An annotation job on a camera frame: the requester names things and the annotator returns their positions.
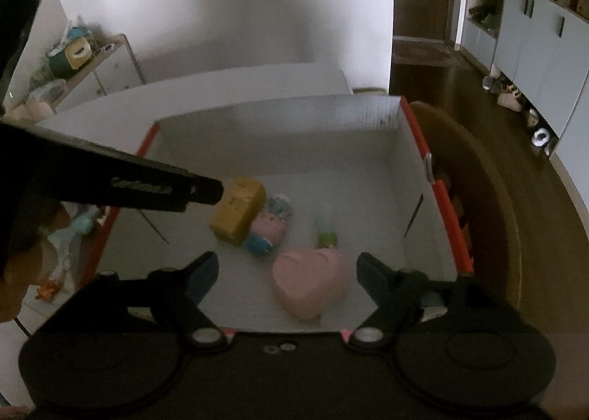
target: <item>cardboard box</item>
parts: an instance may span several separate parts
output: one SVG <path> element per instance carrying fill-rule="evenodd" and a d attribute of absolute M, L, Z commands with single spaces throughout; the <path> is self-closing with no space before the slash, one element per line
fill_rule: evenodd
<path fill-rule="evenodd" d="M 314 207 L 327 200 L 335 213 L 339 249 L 355 264 L 370 252 L 393 269 L 408 267 L 431 279 L 455 280 L 447 224 L 426 178 L 425 140 L 405 100 L 335 95 L 248 102 L 161 119 L 147 158 L 223 180 L 257 179 L 268 195 L 293 206 L 291 229 L 279 251 L 314 247 Z M 375 309 L 357 282 L 320 319 L 287 314 L 272 293 L 272 258 L 219 241 L 209 224 L 215 206 L 190 205 L 182 214 L 122 209 L 98 271 L 122 279 L 161 267 L 184 267 L 217 252 L 219 279 L 200 304 L 219 326 L 259 331 L 353 329 Z"/>

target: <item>door handle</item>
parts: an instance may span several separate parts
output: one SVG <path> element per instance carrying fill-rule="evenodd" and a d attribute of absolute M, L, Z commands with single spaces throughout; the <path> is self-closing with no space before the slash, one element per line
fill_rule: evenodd
<path fill-rule="evenodd" d="M 558 37 L 561 38 L 562 34 L 564 33 L 564 23 L 567 20 L 564 16 L 560 16 L 560 29 L 558 30 Z"/>

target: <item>toy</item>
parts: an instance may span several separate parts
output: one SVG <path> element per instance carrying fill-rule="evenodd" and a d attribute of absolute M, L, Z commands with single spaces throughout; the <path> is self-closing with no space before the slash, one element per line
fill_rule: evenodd
<path fill-rule="evenodd" d="M 47 281 L 45 284 L 39 286 L 37 289 L 37 300 L 45 300 L 51 302 L 55 296 L 60 292 L 61 284 L 58 282 Z"/>
<path fill-rule="evenodd" d="M 276 300 L 302 320 L 316 317 L 340 299 L 352 278 L 352 264 L 337 249 L 329 205 L 319 205 L 315 222 L 319 248 L 285 252 L 272 266 Z"/>
<path fill-rule="evenodd" d="M 251 223 L 247 249 L 255 255 L 267 255 L 287 233 L 287 219 L 292 210 L 286 196 L 278 194 L 266 200 L 264 208 Z"/>
<path fill-rule="evenodd" d="M 209 227 L 219 240 L 240 246 L 265 200 L 266 191 L 260 182 L 237 177 L 217 205 Z"/>

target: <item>white dresser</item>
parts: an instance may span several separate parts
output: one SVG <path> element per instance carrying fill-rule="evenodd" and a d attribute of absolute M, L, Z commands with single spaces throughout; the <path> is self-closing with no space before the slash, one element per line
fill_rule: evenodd
<path fill-rule="evenodd" d="M 125 35 L 111 39 L 114 47 L 95 56 L 68 80 L 68 92 L 52 104 L 56 113 L 80 106 L 103 95 L 145 84 Z"/>
<path fill-rule="evenodd" d="M 505 0 L 494 65 L 560 137 L 589 72 L 589 22 L 552 0 Z"/>

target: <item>pink heart-shaped pillow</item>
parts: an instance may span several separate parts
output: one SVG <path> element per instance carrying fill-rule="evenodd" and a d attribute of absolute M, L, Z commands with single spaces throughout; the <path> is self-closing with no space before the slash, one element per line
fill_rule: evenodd
<path fill-rule="evenodd" d="M 309 320 L 344 295 L 351 268 L 337 249 L 294 249 L 276 257 L 272 277 L 276 299 L 283 308 Z"/>

